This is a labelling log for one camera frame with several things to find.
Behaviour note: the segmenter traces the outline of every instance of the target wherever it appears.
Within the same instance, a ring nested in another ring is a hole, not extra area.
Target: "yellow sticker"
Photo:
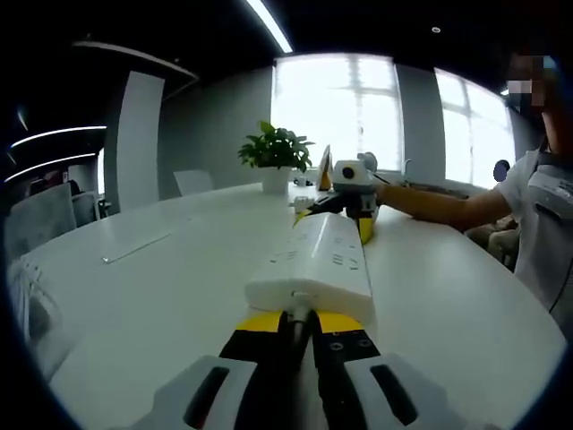
[[[317,315],[321,320],[321,329],[323,333],[364,330],[363,326],[360,325],[357,320],[343,314],[318,311]]]

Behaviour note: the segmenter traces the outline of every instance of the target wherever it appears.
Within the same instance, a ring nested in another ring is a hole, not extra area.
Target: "gray wall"
[[[408,179],[465,194],[482,189],[445,179],[445,135],[440,92],[432,71],[397,64],[404,123],[404,159],[411,159]],[[173,175],[177,170],[200,169],[211,174],[215,188],[259,180],[256,169],[242,167],[236,150],[257,122],[270,118],[272,69],[243,73],[174,97],[161,111],[158,142],[159,198],[180,195]],[[539,137],[533,127],[511,110],[516,156],[533,149]],[[307,175],[313,180],[313,174]],[[391,181],[401,175],[388,174]]]
[[[270,120],[272,68],[254,70],[175,96],[159,120],[159,198],[181,194],[173,172],[204,170],[215,188],[258,182],[256,169],[242,166],[236,152],[258,122]]]
[[[98,190],[98,158],[68,167],[68,178],[73,179],[82,191]]]
[[[164,83],[139,72],[131,72],[127,79],[115,160],[121,211],[159,201],[158,127]]]
[[[396,73],[404,123],[404,160],[412,160],[408,180],[443,186],[446,140],[436,76],[402,64],[396,64]]]

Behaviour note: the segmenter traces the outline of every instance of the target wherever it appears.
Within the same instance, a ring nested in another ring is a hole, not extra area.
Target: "bright window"
[[[104,150],[103,148],[98,154],[98,194],[103,195],[106,193],[106,184],[104,183]]]
[[[436,69],[446,134],[446,179],[493,188],[500,159],[516,162],[509,112],[501,97]]]
[[[400,170],[402,121],[394,65],[382,56],[327,54],[277,61],[271,122],[308,136],[311,161],[371,151],[381,170]]]

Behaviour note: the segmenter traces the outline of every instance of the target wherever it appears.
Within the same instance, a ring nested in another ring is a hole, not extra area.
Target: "round table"
[[[218,355],[250,311],[243,285],[288,235],[295,195],[244,185],[102,219],[34,250],[73,349],[50,386],[80,425],[128,426],[156,389]],[[382,207],[364,247],[382,354],[443,387],[464,417],[507,428],[566,341],[505,267],[456,230]],[[110,257],[111,263],[102,261]]]

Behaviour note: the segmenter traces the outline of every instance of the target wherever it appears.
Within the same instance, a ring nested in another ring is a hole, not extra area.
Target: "power cord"
[[[376,173],[374,173],[373,175],[374,175],[374,177],[375,177],[376,179],[378,179],[379,181],[382,181],[384,184],[391,185],[391,183],[388,182],[386,179],[382,178],[382,176],[380,176],[380,175],[378,175],[378,174],[376,174]]]

